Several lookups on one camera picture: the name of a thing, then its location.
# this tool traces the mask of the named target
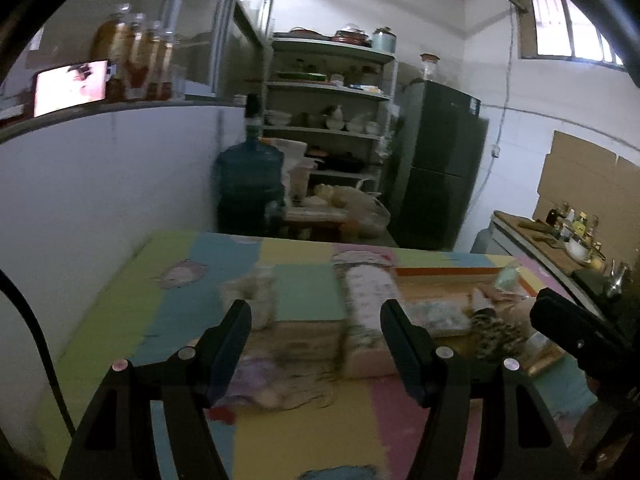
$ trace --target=white wall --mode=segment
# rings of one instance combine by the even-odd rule
[[[30,302],[54,361],[100,290],[153,231],[213,229],[210,168],[220,149],[244,136],[242,112],[126,110],[0,146],[0,268]],[[0,427],[34,454],[30,417],[46,379],[30,333],[4,296],[0,353]]]
[[[398,36],[400,80],[418,74],[420,54],[442,58],[444,80],[457,86],[464,49],[463,0],[274,0],[274,31],[310,28],[332,36],[347,23],[373,33],[388,26]]]
[[[640,89],[631,78],[625,72],[586,63],[518,59],[517,20],[510,12],[506,0],[465,0],[460,89],[482,101],[481,116],[489,125],[471,208],[455,246],[460,251],[471,248],[495,209],[522,216],[533,213],[554,130],[590,140],[640,164]],[[512,18],[508,106],[515,110],[506,113],[500,157],[486,179],[506,95]]]

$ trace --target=screen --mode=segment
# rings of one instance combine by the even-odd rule
[[[107,65],[106,60],[91,61],[40,72],[36,76],[33,116],[104,99]]]

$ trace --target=black refrigerator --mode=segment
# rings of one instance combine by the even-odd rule
[[[400,247],[451,250],[484,147],[480,101],[423,80],[399,101],[400,127],[383,176],[389,232]]]

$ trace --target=electrical wire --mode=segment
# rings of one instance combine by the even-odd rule
[[[514,40],[514,38],[515,38],[515,24],[513,22],[513,14],[514,14],[514,10],[511,9],[511,12],[509,13],[509,18],[510,18],[510,22],[511,22],[511,41],[510,41],[510,44],[509,44],[509,60],[507,62],[506,88],[505,88],[505,93],[504,93],[504,105],[502,106],[502,116],[500,117],[500,125],[498,127],[498,136],[496,137],[495,142],[494,142],[494,146],[498,146],[498,147],[500,147],[500,139],[502,138],[502,128],[504,126],[504,119],[505,119],[505,117],[507,115],[507,108],[509,107],[509,101],[511,100],[511,69],[513,68],[513,46],[515,44],[515,40]],[[463,222],[466,221],[466,219],[468,218],[469,214],[471,213],[471,210],[476,206],[476,203],[480,199],[480,196],[482,195],[482,192],[484,191],[484,188],[486,187],[486,183],[489,181],[489,177],[491,176],[491,170],[494,167],[494,162],[495,162],[496,158],[497,157],[494,157],[492,155],[491,162],[489,162],[489,168],[487,169],[487,172],[486,172],[486,176],[484,177],[484,180],[482,181],[482,184],[478,188],[478,191],[476,192],[476,195],[470,200],[469,207],[466,208],[466,214],[465,214],[465,217],[463,219]]]
[[[56,399],[56,404],[60,410],[60,415],[62,415],[62,419],[65,421],[66,430],[69,432],[71,438],[73,438],[76,433],[76,428],[74,427],[71,415],[69,415],[69,410],[66,408],[65,399],[62,396],[62,390],[60,389],[58,377],[56,376],[56,369],[53,367],[53,361],[51,360],[49,348],[47,347],[47,340],[44,337],[44,333],[38,323],[38,319],[29,306],[29,303],[24,299],[24,296],[14,285],[14,282],[12,282],[9,277],[2,272],[2,270],[0,270],[0,292],[2,292],[7,299],[11,301],[11,303],[13,303],[14,307],[18,312],[20,312],[24,322],[27,324],[27,327],[31,332],[31,336],[36,343],[36,347],[38,348],[38,354],[40,355],[42,366],[44,367],[44,371],[47,375],[49,386],[51,387],[53,396]]]

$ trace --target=kettle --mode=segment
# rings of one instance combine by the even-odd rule
[[[625,280],[629,280],[629,272],[631,272],[631,266],[628,263],[620,262],[616,270],[616,261],[611,261],[611,272],[603,288],[603,293],[609,301],[616,301],[622,296],[622,284]]]

